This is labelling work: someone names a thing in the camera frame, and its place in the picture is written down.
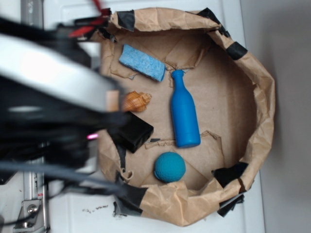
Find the sponge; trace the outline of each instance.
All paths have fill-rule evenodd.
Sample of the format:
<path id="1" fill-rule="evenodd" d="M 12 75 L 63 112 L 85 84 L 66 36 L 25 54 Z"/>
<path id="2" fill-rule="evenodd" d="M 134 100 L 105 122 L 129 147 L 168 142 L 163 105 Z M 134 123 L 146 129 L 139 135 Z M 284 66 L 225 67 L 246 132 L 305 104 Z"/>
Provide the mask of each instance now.
<path id="1" fill-rule="evenodd" d="M 119 62 L 139 73 L 161 82 L 165 74 L 165 64 L 142 51 L 124 45 Z"/>

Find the seashell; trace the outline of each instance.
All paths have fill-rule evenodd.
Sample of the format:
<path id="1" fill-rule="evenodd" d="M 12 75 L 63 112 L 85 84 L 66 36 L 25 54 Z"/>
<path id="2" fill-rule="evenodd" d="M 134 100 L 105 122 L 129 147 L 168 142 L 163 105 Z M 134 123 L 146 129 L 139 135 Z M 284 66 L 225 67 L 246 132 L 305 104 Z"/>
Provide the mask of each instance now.
<path id="1" fill-rule="evenodd" d="M 142 112 L 147 109 L 147 104 L 150 102 L 151 95 L 148 93 L 130 92 L 125 96 L 123 102 L 123 111 L 125 112 Z"/>

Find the bottle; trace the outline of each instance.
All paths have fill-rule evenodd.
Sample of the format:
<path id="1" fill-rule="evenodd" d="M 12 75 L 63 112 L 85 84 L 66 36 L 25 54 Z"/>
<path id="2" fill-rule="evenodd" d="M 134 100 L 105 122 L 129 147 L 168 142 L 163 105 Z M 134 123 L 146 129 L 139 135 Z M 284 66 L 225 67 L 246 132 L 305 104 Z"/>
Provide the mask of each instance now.
<path id="1" fill-rule="evenodd" d="M 189 148 L 198 146 L 201 138 L 194 101 L 190 92 L 185 88 L 183 76 L 182 70 L 172 73 L 175 90 L 171 101 L 171 111 L 176 145 L 179 148 Z"/>

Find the brown paper bag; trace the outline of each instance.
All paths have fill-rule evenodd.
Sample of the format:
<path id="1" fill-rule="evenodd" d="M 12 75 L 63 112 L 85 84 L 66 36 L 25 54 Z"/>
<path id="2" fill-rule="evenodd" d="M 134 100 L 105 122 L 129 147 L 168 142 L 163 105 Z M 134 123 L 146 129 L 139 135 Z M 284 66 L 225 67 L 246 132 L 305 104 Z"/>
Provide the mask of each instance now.
<path id="1" fill-rule="evenodd" d="M 102 73 L 128 92 L 152 95 L 147 110 L 135 114 L 153 125 L 152 138 L 160 139 L 124 157 L 109 134 L 99 132 L 102 172 L 129 189 L 117 199 L 119 210 L 187 226 L 249 190 L 274 131 L 275 83 L 259 61 L 230 38 L 208 8 L 197 15 L 165 8 L 117 12 L 107 32 L 109 38 L 96 35 L 103 45 Z M 163 61 L 164 80 L 121 65 L 123 44 Z M 184 83 L 196 105 L 202 141 L 191 149 L 178 149 L 174 142 L 170 99 L 175 69 L 189 69 Z M 187 171 L 180 181 L 164 184 L 154 176 L 154 162 L 167 151 L 180 154 Z"/>

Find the ball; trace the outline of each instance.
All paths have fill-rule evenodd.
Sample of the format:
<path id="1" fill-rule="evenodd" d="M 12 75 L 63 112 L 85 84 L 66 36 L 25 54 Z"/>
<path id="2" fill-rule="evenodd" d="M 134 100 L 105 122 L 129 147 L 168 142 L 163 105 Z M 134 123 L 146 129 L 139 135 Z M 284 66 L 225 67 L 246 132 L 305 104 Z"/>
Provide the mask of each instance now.
<path id="1" fill-rule="evenodd" d="M 170 183 L 180 180 L 186 172 L 184 159 L 177 153 L 166 152 L 161 154 L 155 162 L 155 177 Z"/>

